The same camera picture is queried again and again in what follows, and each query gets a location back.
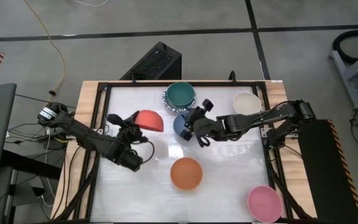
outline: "green bowl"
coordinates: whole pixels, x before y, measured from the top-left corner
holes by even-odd
[[[169,103],[178,108],[186,108],[194,100],[196,92],[187,82],[178,82],[168,86],[167,100]]]

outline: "pink bowl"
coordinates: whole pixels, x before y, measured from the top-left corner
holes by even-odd
[[[273,223],[280,218],[283,204],[274,189],[258,186],[249,192],[248,208],[258,221]]]

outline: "bowl rim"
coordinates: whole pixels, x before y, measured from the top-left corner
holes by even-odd
[[[232,103],[233,103],[234,111],[235,111],[237,114],[243,114],[243,113],[240,113],[239,110],[236,108],[236,104],[234,103],[234,101],[236,100],[236,98],[237,98],[239,95],[244,94],[244,93],[247,94],[247,95],[252,95],[253,98],[258,99],[258,102],[259,102],[259,110],[258,110],[258,112],[261,112],[261,111],[262,111],[262,102],[260,101],[260,99],[258,98],[258,96],[255,95],[255,94],[253,94],[253,93],[244,92],[244,91],[243,91],[243,92],[240,92],[240,93],[237,93],[236,96],[233,98]]]
[[[193,96],[191,97],[191,99],[189,101],[187,101],[186,103],[184,104],[177,104],[177,103],[174,103],[172,102],[172,100],[169,98],[169,89],[173,86],[173,85],[177,85],[177,84],[186,84],[188,86],[191,87],[191,90],[193,91]],[[175,83],[172,83],[171,85],[168,86],[167,88],[167,100],[171,103],[171,105],[175,106],[175,107],[181,107],[181,106],[188,106],[193,100],[194,100],[194,97],[195,97],[195,94],[196,94],[196,91],[194,89],[194,87],[192,85],[190,85],[190,83],[188,82],[175,82]]]
[[[249,206],[250,196],[252,195],[252,193],[253,193],[255,190],[261,189],[261,188],[266,188],[266,189],[268,189],[269,191],[274,192],[275,195],[278,197],[278,199],[279,199],[279,201],[280,201],[280,203],[279,203],[280,213],[278,213],[278,216],[277,216],[277,219],[276,219],[276,220],[270,221],[270,220],[260,220],[260,219],[258,219],[258,218],[254,215],[254,213],[252,212],[252,210],[251,210],[251,208],[250,208],[250,206]],[[254,187],[254,188],[249,192],[248,197],[247,197],[247,205],[248,205],[248,210],[249,210],[249,212],[251,213],[251,215],[252,215],[255,219],[257,219],[258,221],[263,222],[263,223],[273,223],[273,222],[277,221],[277,220],[280,218],[281,214],[283,213],[283,203],[282,203],[282,200],[281,200],[280,196],[278,195],[278,193],[277,193],[273,188],[271,188],[271,187],[269,187],[269,186],[266,186],[266,185],[256,186],[256,187]]]

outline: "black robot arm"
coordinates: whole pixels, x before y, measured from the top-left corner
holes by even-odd
[[[133,171],[140,169],[143,159],[131,149],[133,142],[147,142],[142,136],[134,120],[136,111],[129,118],[122,120],[116,114],[110,114],[108,121],[121,128],[116,137],[98,134],[96,131],[75,120],[61,103],[49,103],[37,116],[39,124],[50,128],[62,128],[67,134],[75,136],[77,143],[89,151],[98,151],[101,155],[117,165],[127,167]]]
[[[181,133],[181,137],[187,141],[194,133],[201,147],[210,145],[207,137],[215,141],[236,141],[251,128],[285,120],[277,129],[269,129],[266,133],[269,143],[275,144],[291,131],[300,129],[304,122],[316,119],[310,104],[301,100],[286,101],[271,110],[250,115],[218,116],[216,121],[205,116],[206,112],[211,111],[213,104],[206,99],[203,106],[189,111],[185,118],[188,131]]]

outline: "white table surface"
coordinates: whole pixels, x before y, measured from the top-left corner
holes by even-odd
[[[214,142],[201,148],[173,131],[172,113],[162,103],[165,87],[114,87],[108,114],[125,119],[137,110],[154,110],[164,120],[164,132],[143,130],[155,144],[154,158],[133,172],[101,159],[91,213],[92,222],[251,222],[247,195],[258,185],[269,185],[258,128],[236,142]],[[251,87],[195,87],[196,105],[205,98],[214,104],[207,117],[234,114],[232,99]],[[106,123],[108,134],[119,127]],[[152,152],[148,143],[133,146],[144,159]],[[203,180],[195,190],[177,189],[170,179],[172,164],[179,158],[196,159]]]

